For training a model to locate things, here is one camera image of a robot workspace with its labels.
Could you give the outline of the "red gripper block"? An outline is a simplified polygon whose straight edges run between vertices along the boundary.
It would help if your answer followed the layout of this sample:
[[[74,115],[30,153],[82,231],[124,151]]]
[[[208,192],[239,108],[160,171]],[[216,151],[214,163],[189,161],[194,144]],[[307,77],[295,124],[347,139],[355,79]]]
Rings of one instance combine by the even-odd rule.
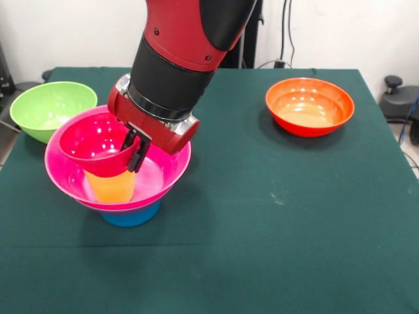
[[[137,150],[133,153],[128,164],[128,171],[137,173],[147,155],[152,144],[168,154],[175,154],[194,137],[198,130],[200,121],[190,115],[182,122],[163,122],[155,117],[151,117],[139,109],[124,95],[120,93],[117,86],[111,89],[107,103],[108,110],[114,114],[124,124],[132,124],[142,130],[149,137],[142,137],[139,141]],[[137,137],[137,130],[132,126],[127,126],[128,133],[125,135],[120,151],[131,147]]]

